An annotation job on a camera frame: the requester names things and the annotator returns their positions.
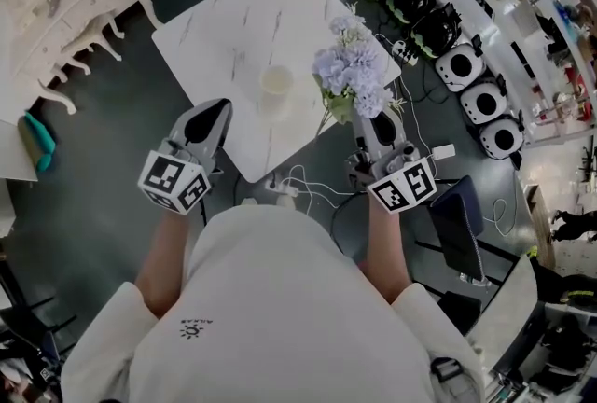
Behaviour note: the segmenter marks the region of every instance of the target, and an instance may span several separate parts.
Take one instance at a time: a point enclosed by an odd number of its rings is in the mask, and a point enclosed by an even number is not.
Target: table top
[[[537,303],[537,282],[531,261],[522,256],[467,336],[483,349],[483,366],[489,371],[507,351],[527,323]]]
[[[334,44],[328,24],[348,13],[340,0],[204,0],[153,39],[194,105],[232,101],[224,149],[244,178],[256,182],[315,137],[324,107],[312,77],[314,53]],[[400,68],[376,46],[386,62],[387,84]],[[277,123],[258,110],[260,78],[271,65],[287,67],[294,77],[291,112]]]

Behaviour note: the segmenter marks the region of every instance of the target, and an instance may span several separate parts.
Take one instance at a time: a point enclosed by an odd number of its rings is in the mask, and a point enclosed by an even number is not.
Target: lavender flower
[[[392,99],[392,93],[384,88],[374,88],[357,94],[354,107],[363,118],[376,118],[385,104]]]
[[[342,93],[344,86],[346,86],[342,75],[345,67],[346,65],[340,59],[337,50],[332,47],[330,49],[320,49],[315,53],[315,62],[313,63],[312,71],[321,77],[322,88],[330,90],[334,95],[338,96]]]
[[[355,15],[337,17],[329,25],[336,45],[315,54],[312,71],[321,77],[321,88],[329,109],[331,96],[352,100],[364,118],[377,117],[391,100],[383,89],[383,70],[373,34]]]
[[[365,23],[363,17],[357,17],[356,15],[346,15],[345,17],[336,17],[329,24],[329,29],[334,35],[341,35],[342,32],[355,28],[357,25]]]

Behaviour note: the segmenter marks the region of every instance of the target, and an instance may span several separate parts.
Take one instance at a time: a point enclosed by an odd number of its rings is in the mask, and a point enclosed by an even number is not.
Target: glass cup
[[[261,116],[269,121],[283,121],[288,115],[288,98],[293,86],[294,78],[288,68],[281,65],[268,67],[261,75]]]

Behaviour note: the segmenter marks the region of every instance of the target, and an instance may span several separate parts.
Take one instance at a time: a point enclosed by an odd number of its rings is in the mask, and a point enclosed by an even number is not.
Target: white marble table
[[[340,0],[204,0],[153,39],[193,104],[232,101],[224,149],[244,178],[256,182],[314,138],[324,108],[311,75],[313,55],[334,44],[328,24],[347,13]],[[400,68],[378,46],[390,83]],[[260,77],[276,64],[290,69],[295,85],[289,117],[272,123],[259,114]]]

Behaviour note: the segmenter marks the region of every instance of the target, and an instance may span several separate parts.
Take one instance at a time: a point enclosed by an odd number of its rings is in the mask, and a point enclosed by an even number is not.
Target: sleeve
[[[421,284],[410,285],[392,308],[429,354],[458,360],[484,391],[479,357]]]
[[[62,369],[64,401],[128,399],[129,364],[137,345],[157,324],[133,284],[123,284],[91,322]]]

